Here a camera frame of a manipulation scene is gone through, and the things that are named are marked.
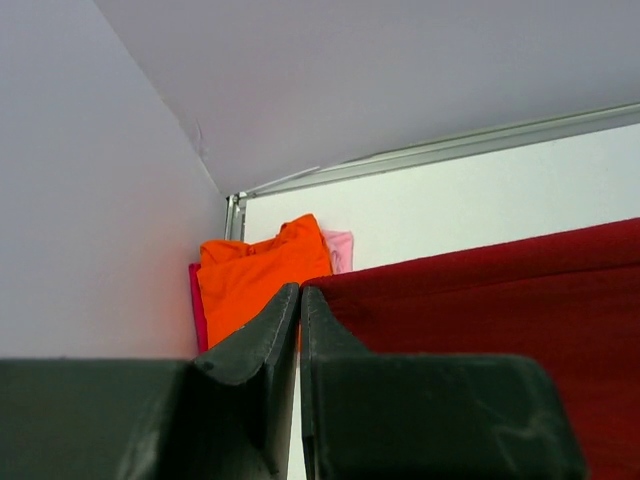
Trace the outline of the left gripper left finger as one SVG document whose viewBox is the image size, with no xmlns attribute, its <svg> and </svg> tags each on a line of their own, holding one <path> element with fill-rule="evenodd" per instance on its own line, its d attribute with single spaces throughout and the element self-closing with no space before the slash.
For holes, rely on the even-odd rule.
<svg viewBox="0 0 640 480">
<path fill-rule="evenodd" d="M 283 479 L 300 290 L 190 361 L 1 364 L 5 479 Z"/>
</svg>

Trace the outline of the dark red t-shirt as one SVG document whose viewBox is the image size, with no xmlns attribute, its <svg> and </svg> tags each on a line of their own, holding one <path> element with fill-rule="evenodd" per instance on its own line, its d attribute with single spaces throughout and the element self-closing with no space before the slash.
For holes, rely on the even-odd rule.
<svg viewBox="0 0 640 480">
<path fill-rule="evenodd" d="M 584 479 L 639 475 L 639 223 L 307 281 L 380 354 L 514 355 L 553 381 Z"/>
</svg>

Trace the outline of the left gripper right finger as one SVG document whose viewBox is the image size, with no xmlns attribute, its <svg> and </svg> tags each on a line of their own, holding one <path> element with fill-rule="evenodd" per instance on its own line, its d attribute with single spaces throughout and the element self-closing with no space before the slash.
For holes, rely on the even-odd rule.
<svg viewBox="0 0 640 480">
<path fill-rule="evenodd" d="M 558 391 L 514 355 L 380 354 L 302 296 L 300 395 L 310 479 L 584 479 Z"/>
</svg>

